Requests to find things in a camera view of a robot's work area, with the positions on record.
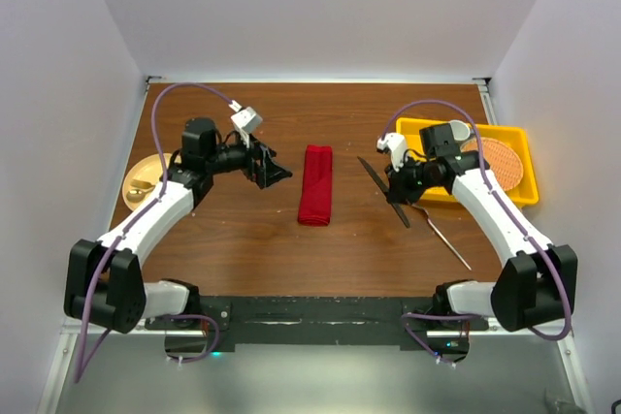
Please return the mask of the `silver fork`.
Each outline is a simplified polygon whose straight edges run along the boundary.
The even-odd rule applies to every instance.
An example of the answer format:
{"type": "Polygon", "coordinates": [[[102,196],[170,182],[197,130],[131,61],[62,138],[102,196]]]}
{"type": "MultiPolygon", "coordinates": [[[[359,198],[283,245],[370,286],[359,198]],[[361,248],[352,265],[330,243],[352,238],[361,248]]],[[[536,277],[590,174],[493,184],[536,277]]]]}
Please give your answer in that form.
{"type": "Polygon", "coordinates": [[[429,211],[418,204],[412,204],[411,207],[415,208],[419,212],[421,212],[426,219],[428,226],[431,230],[436,234],[436,236],[443,242],[443,244],[451,251],[451,253],[460,261],[460,263],[468,270],[472,271],[473,268],[471,265],[465,260],[465,258],[460,254],[457,248],[448,240],[448,238],[443,234],[440,228],[434,223],[431,218],[429,211]]]}

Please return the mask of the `red cloth napkin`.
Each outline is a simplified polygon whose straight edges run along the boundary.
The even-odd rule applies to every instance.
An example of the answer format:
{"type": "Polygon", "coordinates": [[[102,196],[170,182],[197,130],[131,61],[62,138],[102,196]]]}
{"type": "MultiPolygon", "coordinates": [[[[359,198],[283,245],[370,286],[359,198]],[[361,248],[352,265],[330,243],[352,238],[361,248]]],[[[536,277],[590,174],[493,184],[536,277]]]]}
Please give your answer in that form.
{"type": "Polygon", "coordinates": [[[298,208],[298,223],[324,227],[330,224],[333,191],[333,149],[331,146],[308,145],[298,208]]]}

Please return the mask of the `silver knife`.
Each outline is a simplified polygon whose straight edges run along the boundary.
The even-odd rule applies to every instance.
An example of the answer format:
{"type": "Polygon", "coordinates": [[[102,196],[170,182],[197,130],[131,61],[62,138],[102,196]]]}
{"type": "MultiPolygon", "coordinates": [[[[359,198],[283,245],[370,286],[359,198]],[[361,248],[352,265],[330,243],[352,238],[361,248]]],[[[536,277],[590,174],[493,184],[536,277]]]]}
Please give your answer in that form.
{"type": "Polygon", "coordinates": [[[357,157],[358,161],[360,162],[360,164],[363,166],[363,168],[365,169],[365,171],[367,172],[367,174],[371,177],[372,181],[374,182],[374,184],[376,185],[376,187],[378,188],[378,190],[382,193],[382,195],[384,196],[386,203],[388,205],[390,205],[393,210],[395,211],[395,213],[398,215],[398,217],[400,218],[400,220],[402,221],[402,223],[404,224],[404,226],[407,229],[411,228],[411,224],[409,222],[409,219],[407,218],[405,212],[403,211],[403,209],[395,204],[392,203],[389,200],[389,188],[387,186],[387,184],[381,179],[381,177],[379,176],[379,174],[375,171],[375,169],[369,164],[368,161],[366,161],[364,158],[358,156],[357,157]]]}

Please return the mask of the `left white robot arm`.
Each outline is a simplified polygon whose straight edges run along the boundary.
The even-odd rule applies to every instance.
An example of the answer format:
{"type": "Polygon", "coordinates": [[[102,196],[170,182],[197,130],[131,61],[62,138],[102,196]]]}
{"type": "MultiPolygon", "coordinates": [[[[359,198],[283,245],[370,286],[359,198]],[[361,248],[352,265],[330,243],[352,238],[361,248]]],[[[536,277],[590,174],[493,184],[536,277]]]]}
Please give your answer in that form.
{"type": "Polygon", "coordinates": [[[81,239],[69,254],[64,296],[66,316],[127,334],[148,318],[167,316],[180,329],[201,317],[197,287],[173,279],[146,283],[143,266],[166,234],[207,196],[216,175],[241,172],[259,188],[292,173],[276,152],[241,128],[235,140],[219,140],[206,117],[186,122],[180,160],[170,161],[147,199],[97,240],[81,239]]]}

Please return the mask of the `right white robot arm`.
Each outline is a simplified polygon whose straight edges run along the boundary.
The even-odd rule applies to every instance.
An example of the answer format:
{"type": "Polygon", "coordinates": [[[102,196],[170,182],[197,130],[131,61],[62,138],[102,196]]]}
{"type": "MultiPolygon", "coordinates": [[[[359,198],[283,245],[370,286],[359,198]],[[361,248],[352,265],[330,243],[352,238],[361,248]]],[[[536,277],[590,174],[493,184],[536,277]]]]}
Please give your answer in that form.
{"type": "Polygon", "coordinates": [[[415,204],[430,188],[442,187],[474,218],[493,246],[502,270],[494,282],[466,280],[438,287],[432,316],[446,330],[467,316],[493,317],[510,332],[564,320],[572,326],[577,257],[567,245],[541,234],[502,190],[480,149],[462,151],[449,124],[420,132],[424,157],[409,155],[406,138],[388,133],[376,149],[390,157],[385,169],[387,200],[415,204]]]}

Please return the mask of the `white cup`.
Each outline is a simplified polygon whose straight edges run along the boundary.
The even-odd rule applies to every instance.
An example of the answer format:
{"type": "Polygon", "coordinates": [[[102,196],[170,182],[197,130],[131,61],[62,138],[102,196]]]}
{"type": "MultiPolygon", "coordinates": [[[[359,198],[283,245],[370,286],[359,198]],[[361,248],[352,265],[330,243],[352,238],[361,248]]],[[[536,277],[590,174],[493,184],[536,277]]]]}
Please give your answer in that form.
{"type": "Polygon", "coordinates": [[[448,122],[448,124],[450,126],[453,139],[457,143],[464,143],[474,135],[472,127],[464,121],[452,119],[448,122]]]}

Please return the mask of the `orange woven coaster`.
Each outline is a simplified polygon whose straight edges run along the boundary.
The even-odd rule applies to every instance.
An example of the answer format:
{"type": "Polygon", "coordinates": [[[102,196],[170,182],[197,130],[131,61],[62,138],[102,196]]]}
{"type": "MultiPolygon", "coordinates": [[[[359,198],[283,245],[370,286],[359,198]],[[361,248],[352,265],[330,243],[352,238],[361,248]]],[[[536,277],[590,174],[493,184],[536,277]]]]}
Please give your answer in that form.
{"type": "Polygon", "coordinates": [[[505,192],[517,187],[524,175],[518,154],[505,143],[493,138],[481,138],[483,158],[505,192]]]}

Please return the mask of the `yellow plastic tray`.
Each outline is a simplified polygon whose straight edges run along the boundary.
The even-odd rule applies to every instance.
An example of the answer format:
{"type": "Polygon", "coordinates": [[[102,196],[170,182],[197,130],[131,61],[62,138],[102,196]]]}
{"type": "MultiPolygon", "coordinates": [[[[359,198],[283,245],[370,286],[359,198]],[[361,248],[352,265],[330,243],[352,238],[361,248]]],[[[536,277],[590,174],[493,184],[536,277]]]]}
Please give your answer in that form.
{"type": "MultiPolygon", "coordinates": [[[[417,119],[400,117],[396,122],[396,131],[406,137],[409,148],[422,153],[422,142],[419,131],[428,126],[446,123],[433,119],[417,119]]],[[[526,132],[518,127],[494,126],[477,124],[481,137],[497,139],[512,148],[522,161],[524,175],[519,185],[507,191],[508,197],[518,207],[532,206],[539,201],[539,191],[531,160],[526,132]]],[[[443,187],[428,189],[421,197],[422,201],[456,203],[443,187]]]]}

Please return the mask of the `round wooden plate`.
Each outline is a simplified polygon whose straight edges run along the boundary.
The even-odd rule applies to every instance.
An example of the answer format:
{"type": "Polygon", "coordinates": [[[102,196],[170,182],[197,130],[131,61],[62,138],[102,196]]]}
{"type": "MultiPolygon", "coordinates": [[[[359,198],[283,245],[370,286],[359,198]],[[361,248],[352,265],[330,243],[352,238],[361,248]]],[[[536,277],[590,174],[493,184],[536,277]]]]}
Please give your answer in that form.
{"type": "Polygon", "coordinates": [[[150,193],[154,190],[157,183],[160,181],[160,178],[163,174],[163,168],[161,165],[161,161],[159,155],[157,153],[152,154],[150,156],[144,157],[139,162],[137,162],[134,166],[132,166],[125,176],[122,186],[121,186],[121,197],[122,201],[130,210],[135,210],[139,207],[143,201],[145,201],[150,193]],[[147,196],[137,204],[128,203],[125,200],[125,193],[132,186],[149,186],[154,185],[153,190],[147,194],[147,196]]]}

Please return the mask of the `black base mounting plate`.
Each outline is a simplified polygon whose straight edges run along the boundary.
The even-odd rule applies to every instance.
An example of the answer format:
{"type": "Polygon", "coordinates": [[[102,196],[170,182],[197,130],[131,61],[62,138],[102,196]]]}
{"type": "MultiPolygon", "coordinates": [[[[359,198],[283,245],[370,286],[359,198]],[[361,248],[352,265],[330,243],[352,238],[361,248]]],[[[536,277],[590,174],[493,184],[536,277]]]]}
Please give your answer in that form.
{"type": "Polygon", "coordinates": [[[469,336],[486,331],[480,318],[465,322],[402,318],[430,315],[430,298],[216,297],[200,298],[200,312],[220,328],[215,349],[233,352],[243,344],[397,346],[418,350],[408,331],[436,353],[463,360],[469,336]]]}

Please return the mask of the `gold spoon on plate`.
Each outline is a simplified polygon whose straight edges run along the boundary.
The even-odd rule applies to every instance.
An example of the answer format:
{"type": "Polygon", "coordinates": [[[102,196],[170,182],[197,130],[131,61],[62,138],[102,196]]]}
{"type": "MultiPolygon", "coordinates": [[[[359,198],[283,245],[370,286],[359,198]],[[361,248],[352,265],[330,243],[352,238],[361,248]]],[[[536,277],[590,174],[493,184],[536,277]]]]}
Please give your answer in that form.
{"type": "Polygon", "coordinates": [[[125,193],[125,200],[131,204],[140,203],[154,188],[154,185],[149,186],[132,186],[125,193]]]}

